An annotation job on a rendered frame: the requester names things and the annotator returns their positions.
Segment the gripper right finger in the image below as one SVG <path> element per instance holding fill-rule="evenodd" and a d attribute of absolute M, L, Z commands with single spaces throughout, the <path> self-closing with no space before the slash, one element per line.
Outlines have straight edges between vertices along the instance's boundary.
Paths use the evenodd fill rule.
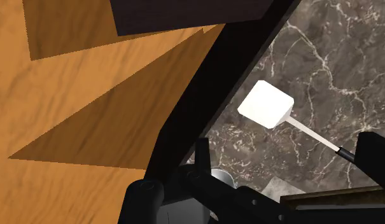
<path fill-rule="evenodd" d="M 385 137 L 375 132 L 360 132 L 354 164 L 385 189 Z"/>

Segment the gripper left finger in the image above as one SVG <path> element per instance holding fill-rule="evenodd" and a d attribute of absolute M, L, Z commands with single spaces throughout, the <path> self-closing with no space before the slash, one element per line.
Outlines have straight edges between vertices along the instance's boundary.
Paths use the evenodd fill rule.
<path fill-rule="evenodd" d="M 163 184 L 140 179 L 127 187 L 118 224 L 157 224 L 162 205 L 195 199 L 218 218 L 206 224 L 286 224 L 289 210 L 259 192 L 233 188 L 211 175 L 208 138 L 195 142 L 195 163 L 182 165 Z"/>

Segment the silver round pot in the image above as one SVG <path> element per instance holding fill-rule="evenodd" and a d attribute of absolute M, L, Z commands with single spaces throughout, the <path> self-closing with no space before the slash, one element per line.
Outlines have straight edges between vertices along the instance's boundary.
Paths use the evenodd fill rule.
<path fill-rule="evenodd" d="M 211 175 L 216 179 L 226 183 L 227 185 L 235 188 L 235 182 L 231 174 L 223 169 L 211 169 Z"/>

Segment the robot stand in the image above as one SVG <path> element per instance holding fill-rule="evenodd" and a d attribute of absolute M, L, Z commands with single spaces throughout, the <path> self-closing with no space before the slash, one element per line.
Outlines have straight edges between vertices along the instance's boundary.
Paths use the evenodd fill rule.
<path fill-rule="evenodd" d="M 109 0 L 119 36 L 261 19 L 292 0 Z"/>

